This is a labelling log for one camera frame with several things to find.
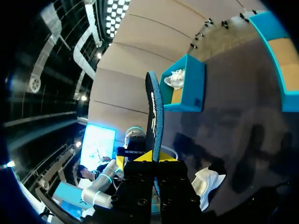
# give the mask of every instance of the teal display box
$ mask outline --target teal display box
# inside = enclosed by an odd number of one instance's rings
[[[172,75],[172,71],[185,69],[185,80],[179,103],[171,103],[173,88],[164,79]],[[160,91],[164,109],[174,112],[201,112],[205,87],[205,64],[190,55],[184,55],[161,76]]]
[[[268,43],[268,41],[279,38],[289,38],[288,33],[271,12],[264,12],[251,16],[249,17],[249,20],[257,30],[274,63],[280,90],[282,111],[299,112],[299,91],[288,91],[286,89],[283,73],[279,66],[277,57]]]

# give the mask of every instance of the dark carpet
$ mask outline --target dark carpet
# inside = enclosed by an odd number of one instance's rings
[[[207,210],[222,214],[262,186],[299,172],[299,113],[282,113],[273,63],[255,39],[206,61],[204,109],[165,112],[163,145],[194,174],[221,160],[228,173]]]

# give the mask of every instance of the man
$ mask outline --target man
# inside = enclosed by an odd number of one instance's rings
[[[102,158],[102,161],[110,162],[111,159],[108,156],[104,156]],[[79,178],[85,178],[85,179],[89,179],[91,181],[95,181],[98,178],[98,176],[100,175],[100,173],[103,172],[103,170],[106,168],[107,165],[108,165],[108,163],[104,164],[104,165],[99,165],[97,167],[97,169],[93,172],[89,171],[85,166],[79,165],[78,169],[77,169],[77,176]]]
[[[111,161],[111,159],[107,156],[102,158],[102,161]],[[90,181],[95,181],[98,176],[103,172],[103,170],[106,168],[107,164],[99,165],[96,170],[89,171],[85,166],[79,165],[77,169],[77,176],[82,179],[89,179]],[[119,178],[117,180],[114,180],[114,183],[109,186],[109,188],[105,191],[108,195],[114,195],[116,193],[116,188],[120,185],[122,178]]]

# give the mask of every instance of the ventilation duct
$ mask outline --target ventilation duct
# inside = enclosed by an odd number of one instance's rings
[[[93,34],[93,39],[97,47],[101,47],[103,42],[100,41],[99,33],[97,30],[97,26],[95,25],[95,18],[93,13],[93,6],[92,5],[85,5],[85,10],[87,14],[87,19],[89,22],[89,26],[91,27],[91,32]]]
[[[74,61],[80,66],[80,68],[87,74],[89,75],[90,78],[92,78],[94,80],[95,77],[95,71],[92,69],[92,67],[90,66],[90,64],[86,61],[86,59],[83,57],[82,53],[81,53],[81,49],[83,47],[83,45],[85,44],[85,42],[87,41],[88,37],[92,34],[92,26],[90,26],[81,36],[81,38],[79,39],[79,41],[77,42],[75,49],[74,49]]]
[[[94,18],[94,12],[93,12],[93,4],[95,3],[95,1],[94,0],[84,0],[84,3],[85,3],[85,10],[86,10],[88,22],[89,22],[89,27],[83,33],[83,35],[81,36],[80,40],[77,42],[75,49],[74,49],[74,54],[73,54],[74,61],[82,69],[80,78],[77,82],[74,99],[78,98],[80,87],[81,87],[82,80],[83,80],[85,73],[93,80],[95,78],[95,71],[92,69],[92,67],[90,66],[88,61],[86,61],[86,59],[81,54],[81,49],[82,49],[83,45],[85,44],[85,42],[87,41],[87,39],[90,35],[93,35],[93,39],[94,39],[94,42],[97,47],[101,47],[103,44],[103,42],[99,38],[99,33],[98,33],[97,27],[95,25],[95,18]]]
[[[79,77],[79,80],[77,82],[77,86],[76,86],[76,90],[75,90],[75,94],[74,94],[74,100],[80,100],[80,87],[82,85],[82,81],[84,78],[85,72],[82,71]]]
[[[47,27],[50,29],[52,35],[48,38],[46,44],[44,45],[31,72],[27,92],[32,93],[37,93],[41,87],[41,74],[54,45],[57,43],[57,40],[60,37],[62,29],[61,21],[59,20],[53,4],[48,5],[41,12],[41,17],[43,18]]]

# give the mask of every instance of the white sneaker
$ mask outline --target white sneaker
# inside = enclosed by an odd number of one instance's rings
[[[204,211],[209,206],[208,195],[223,182],[225,174],[219,175],[216,171],[209,170],[208,167],[195,174],[192,186],[198,196],[200,196],[200,209]]]
[[[164,79],[164,82],[168,85],[174,88],[175,90],[179,90],[184,85],[184,78],[185,78],[185,69],[180,69],[176,71],[171,72],[172,75],[169,77],[166,77]]]

